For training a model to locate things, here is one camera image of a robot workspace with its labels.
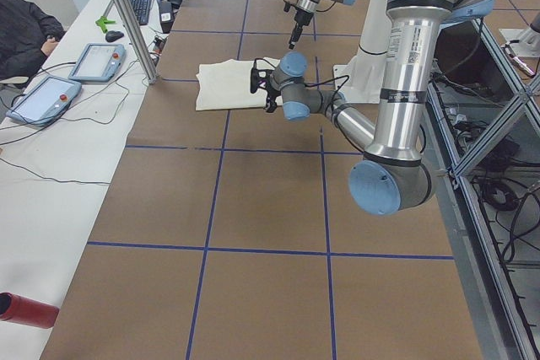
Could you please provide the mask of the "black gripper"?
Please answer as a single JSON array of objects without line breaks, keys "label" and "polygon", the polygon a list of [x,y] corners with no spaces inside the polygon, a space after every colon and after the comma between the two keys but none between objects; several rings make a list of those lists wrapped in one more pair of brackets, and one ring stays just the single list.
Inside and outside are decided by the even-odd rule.
[{"label": "black gripper", "polygon": [[295,27],[293,28],[291,36],[289,38],[289,49],[295,48],[297,42],[301,37],[303,28],[311,23],[311,12],[305,11],[303,9],[297,9],[294,16],[294,21]]},{"label": "black gripper", "polygon": [[281,96],[281,92],[272,87],[266,87],[265,90],[267,92],[267,96],[264,110],[267,113],[273,113],[278,107],[278,97]]}]

